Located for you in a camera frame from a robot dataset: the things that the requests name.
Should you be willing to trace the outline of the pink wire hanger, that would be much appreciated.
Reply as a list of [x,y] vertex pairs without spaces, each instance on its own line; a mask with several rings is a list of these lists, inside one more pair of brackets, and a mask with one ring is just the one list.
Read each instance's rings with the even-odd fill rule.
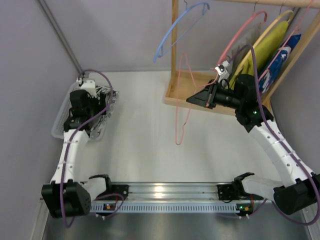
[[189,117],[190,117],[190,113],[191,113],[191,110],[192,110],[192,105],[193,105],[192,103],[188,103],[186,99],[184,100],[188,104],[188,112],[187,112],[186,118],[184,120],[184,123],[181,125],[181,135],[180,135],[180,138],[179,138],[179,130],[178,130],[178,126],[179,126],[179,123],[178,123],[178,121],[179,121],[179,107],[180,107],[180,104],[182,103],[179,100],[179,94],[180,94],[180,83],[181,83],[181,77],[182,77],[182,62],[183,62],[183,59],[185,60],[185,65],[187,66],[187,73],[189,73],[190,76],[191,76],[191,81],[192,81],[193,87],[194,87],[194,91],[193,91],[194,94],[197,92],[197,90],[204,89],[205,87],[208,87],[208,86],[212,86],[217,81],[217,77],[215,77],[213,79],[213,82],[207,83],[205,85],[197,85],[196,82],[195,82],[194,73],[193,73],[193,71],[191,69],[191,66],[189,64],[188,54],[185,52],[185,53],[180,55],[179,62],[178,62],[178,71],[177,71],[177,85],[176,85],[177,93],[176,93],[176,97],[175,97],[176,104],[175,104],[175,122],[174,122],[175,144],[177,146],[180,146],[183,143],[184,136],[185,136],[185,126],[188,123],[188,120],[189,120]]

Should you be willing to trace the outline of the newspaper print trousers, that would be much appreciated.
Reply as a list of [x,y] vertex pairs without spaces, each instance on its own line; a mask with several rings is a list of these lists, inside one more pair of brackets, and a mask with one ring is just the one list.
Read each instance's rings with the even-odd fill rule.
[[99,141],[102,138],[107,121],[112,116],[115,104],[119,98],[119,92],[116,90],[111,91],[107,86],[98,85],[95,87],[95,90],[99,107],[97,113],[101,112],[106,106],[107,109],[88,123],[90,126],[90,141]]

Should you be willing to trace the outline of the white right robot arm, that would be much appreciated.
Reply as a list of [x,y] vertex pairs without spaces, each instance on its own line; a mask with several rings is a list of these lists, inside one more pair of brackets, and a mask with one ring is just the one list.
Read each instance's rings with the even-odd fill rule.
[[209,83],[186,102],[208,109],[218,105],[234,109],[237,121],[263,148],[280,176],[280,180],[275,181],[251,172],[239,175],[232,182],[236,194],[271,200],[285,215],[319,202],[319,174],[304,164],[280,133],[273,115],[261,104],[255,77],[240,74],[233,89],[225,89],[213,81]]

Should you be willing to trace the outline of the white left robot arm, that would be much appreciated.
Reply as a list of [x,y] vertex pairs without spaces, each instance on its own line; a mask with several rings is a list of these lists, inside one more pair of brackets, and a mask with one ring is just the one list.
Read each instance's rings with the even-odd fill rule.
[[94,97],[84,89],[69,94],[71,107],[63,124],[64,140],[59,163],[50,183],[41,189],[42,198],[53,218],[88,215],[91,202],[112,190],[107,174],[92,175],[88,180],[79,177],[83,150],[94,125],[92,118],[99,112],[105,113],[106,97],[105,93]]

